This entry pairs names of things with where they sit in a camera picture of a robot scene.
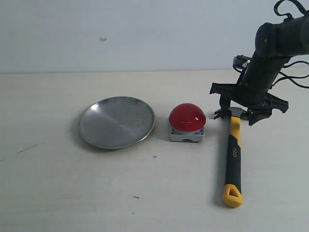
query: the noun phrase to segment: red button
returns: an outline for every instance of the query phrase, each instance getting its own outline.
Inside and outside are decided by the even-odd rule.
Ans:
[[[206,124],[206,117],[197,105],[183,103],[172,110],[169,123],[176,130],[192,132],[201,129]]]

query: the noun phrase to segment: white wall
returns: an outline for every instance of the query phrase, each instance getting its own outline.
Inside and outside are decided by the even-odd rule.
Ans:
[[[229,69],[252,55],[261,24],[283,20],[275,3],[2,0],[0,73]],[[280,10],[300,15],[291,3]]]

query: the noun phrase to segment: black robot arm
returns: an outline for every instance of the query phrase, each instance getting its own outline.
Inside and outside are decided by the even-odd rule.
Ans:
[[[234,101],[247,107],[249,125],[271,116],[272,109],[285,113],[288,102],[268,93],[284,65],[295,56],[309,54],[309,11],[297,0],[293,2],[304,15],[293,18],[290,13],[279,14],[280,0],[274,6],[279,16],[287,16],[280,24],[263,24],[255,37],[255,52],[251,58],[237,56],[233,68],[241,72],[236,84],[213,83],[210,94],[220,94],[222,112]]]

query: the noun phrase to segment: table surface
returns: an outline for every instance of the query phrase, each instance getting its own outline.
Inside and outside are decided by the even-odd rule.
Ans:
[[[229,121],[212,119],[219,95],[209,90],[237,78],[232,70],[0,75],[0,231],[308,231],[309,92],[289,81],[271,91],[289,101],[285,114],[242,121],[244,204],[222,203]],[[147,102],[156,125],[138,144],[103,151],[81,139],[78,121],[112,96]],[[205,142],[169,141],[167,118],[184,102],[205,112]]]

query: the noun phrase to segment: metal plate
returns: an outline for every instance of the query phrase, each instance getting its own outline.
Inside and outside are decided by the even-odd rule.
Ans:
[[[93,146],[119,149],[145,139],[154,128],[154,121],[154,111],[147,103],[132,97],[112,97],[85,111],[79,131]]]

